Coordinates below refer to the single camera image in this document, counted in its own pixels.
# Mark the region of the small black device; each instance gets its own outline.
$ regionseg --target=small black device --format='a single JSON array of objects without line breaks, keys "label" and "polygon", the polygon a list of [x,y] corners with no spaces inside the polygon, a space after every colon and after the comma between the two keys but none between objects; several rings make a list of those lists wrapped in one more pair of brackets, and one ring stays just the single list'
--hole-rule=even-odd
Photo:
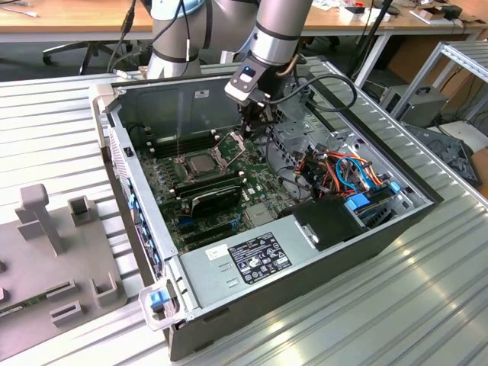
[{"label": "small black device", "polygon": [[446,5],[442,7],[442,11],[444,12],[444,18],[448,21],[453,21],[454,19],[458,19],[463,9],[456,6],[456,5]]},{"label": "small black device", "polygon": [[[383,0],[375,0],[373,2],[373,5],[376,9],[381,9],[383,7]],[[400,15],[400,10],[398,8],[395,8],[394,6],[390,5],[387,9],[387,13],[389,15],[394,15],[395,17]]]}]

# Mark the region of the blue cable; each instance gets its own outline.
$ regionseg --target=blue cable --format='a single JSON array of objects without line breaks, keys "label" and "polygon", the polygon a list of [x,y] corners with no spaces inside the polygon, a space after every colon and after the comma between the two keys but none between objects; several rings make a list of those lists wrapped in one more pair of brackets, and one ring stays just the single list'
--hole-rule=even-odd
[{"label": "blue cable", "polygon": [[355,193],[358,193],[358,189],[357,189],[357,188],[356,188],[354,185],[350,185],[350,184],[349,184],[348,182],[346,182],[346,181],[344,180],[344,178],[342,177],[342,174],[341,174],[341,172],[340,172],[340,168],[339,168],[339,163],[340,163],[340,161],[341,161],[341,160],[342,160],[342,159],[339,159],[339,160],[338,160],[338,162],[337,162],[337,164],[335,164],[335,166],[336,166],[336,167],[335,167],[335,172],[337,173],[337,178],[339,178],[339,180],[341,181],[341,183],[343,183],[343,185],[346,185],[346,186],[348,186],[348,187],[350,187],[350,188],[354,189],[354,192],[355,192]]},{"label": "blue cable", "polygon": [[344,180],[344,178],[342,177],[342,174],[340,174],[340,171],[339,171],[339,166],[340,166],[340,162],[341,160],[348,160],[350,162],[352,162],[354,165],[356,165],[356,167],[358,168],[359,172],[361,173],[361,177],[363,177],[364,181],[366,181],[366,183],[368,183],[368,185],[372,188],[372,187],[376,187],[376,184],[366,175],[366,173],[364,173],[364,169],[359,165],[359,163],[354,160],[353,158],[349,158],[349,157],[346,157],[346,158],[341,158],[337,161],[337,164],[335,165],[335,171],[337,173],[337,177],[339,178],[339,180],[344,184],[344,185],[347,185],[348,187],[354,189],[354,191],[356,193],[358,193],[358,189],[354,186],[354,185],[350,185],[348,182],[346,182]]}]

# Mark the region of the white label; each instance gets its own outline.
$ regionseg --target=white label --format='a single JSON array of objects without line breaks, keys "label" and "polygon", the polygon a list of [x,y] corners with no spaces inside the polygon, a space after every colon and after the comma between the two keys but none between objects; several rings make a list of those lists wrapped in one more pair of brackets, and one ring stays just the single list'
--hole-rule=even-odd
[{"label": "white label", "polygon": [[279,259],[276,261],[276,264],[277,264],[277,265],[280,265],[281,263],[284,263],[284,262],[288,262],[288,258],[287,258],[287,257],[282,257],[282,258],[279,258]]},{"label": "white label", "polygon": [[205,254],[207,254],[208,259],[211,261],[224,257],[225,255],[229,254],[227,251],[227,244],[222,244],[220,246],[214,246],[213,248],[207,249]]},{"label": "white label", "polygon": [[210,90],[198,90],[195,92],[195,99],[207,98],[210,94]]}]

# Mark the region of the desk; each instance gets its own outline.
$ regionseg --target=desk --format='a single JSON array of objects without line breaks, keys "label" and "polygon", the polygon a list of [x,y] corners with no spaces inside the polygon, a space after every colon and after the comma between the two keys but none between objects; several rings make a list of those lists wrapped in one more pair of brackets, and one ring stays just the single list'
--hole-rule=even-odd
[{"label": "desk", "polygon": [[[130,0],[29,0],[39,17],[0,11],[0,42],[73,42],[118,40]],[[149,39],[153,20],[142,2],[136,1],[136,16],[127,40]]]}]

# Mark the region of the warning label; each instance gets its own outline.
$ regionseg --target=warning label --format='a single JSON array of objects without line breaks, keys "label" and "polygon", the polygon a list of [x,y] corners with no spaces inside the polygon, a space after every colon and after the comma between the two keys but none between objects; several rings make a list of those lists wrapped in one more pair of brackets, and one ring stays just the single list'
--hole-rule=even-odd
[{"label": "warning label", "polygon": [[272,233],[229,248],[229,254],[247,284],[254,284],[291,266]]}]

